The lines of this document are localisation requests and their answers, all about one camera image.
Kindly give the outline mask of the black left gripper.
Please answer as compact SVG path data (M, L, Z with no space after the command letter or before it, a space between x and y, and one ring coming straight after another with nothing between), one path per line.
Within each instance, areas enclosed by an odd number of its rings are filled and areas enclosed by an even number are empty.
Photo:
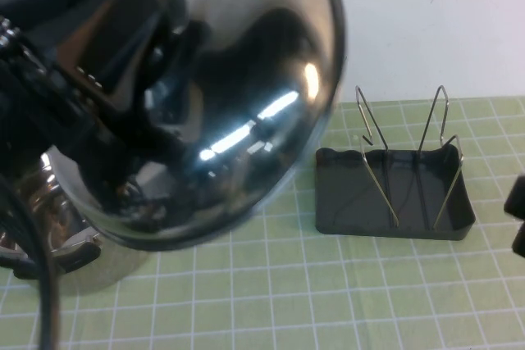
M123 145L179 145L180 92L98 92L96 112L29 48L1 46L1 168L24 170L52 147L86 170L103 167L103 131Z

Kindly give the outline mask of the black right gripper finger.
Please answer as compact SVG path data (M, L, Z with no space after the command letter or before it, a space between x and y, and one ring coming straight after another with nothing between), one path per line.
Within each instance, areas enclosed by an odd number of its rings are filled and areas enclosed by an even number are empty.
M522 223L512 244L513 252L525 252L525 223Z
M525 176L519 175L504 203L504 212L517 218L525 218Z

